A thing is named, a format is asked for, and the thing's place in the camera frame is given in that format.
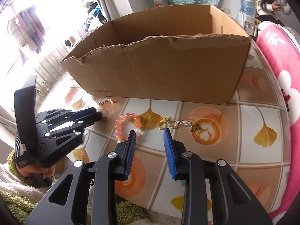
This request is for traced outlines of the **operator left hand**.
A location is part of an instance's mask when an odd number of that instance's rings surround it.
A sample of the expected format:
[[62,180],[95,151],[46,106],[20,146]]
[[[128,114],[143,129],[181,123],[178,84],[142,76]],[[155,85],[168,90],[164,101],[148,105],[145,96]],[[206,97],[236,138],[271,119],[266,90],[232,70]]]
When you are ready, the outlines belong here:
[[31,165],[28,165],[24,168],[19,168],[17,165],[16,169],[18,173],[23,177],[31,177],[32,174],[42,174],[43,179],[52,177],[56,172],[56,166],[53,165],[50,168],[42,168],[38,164],[33,163]]

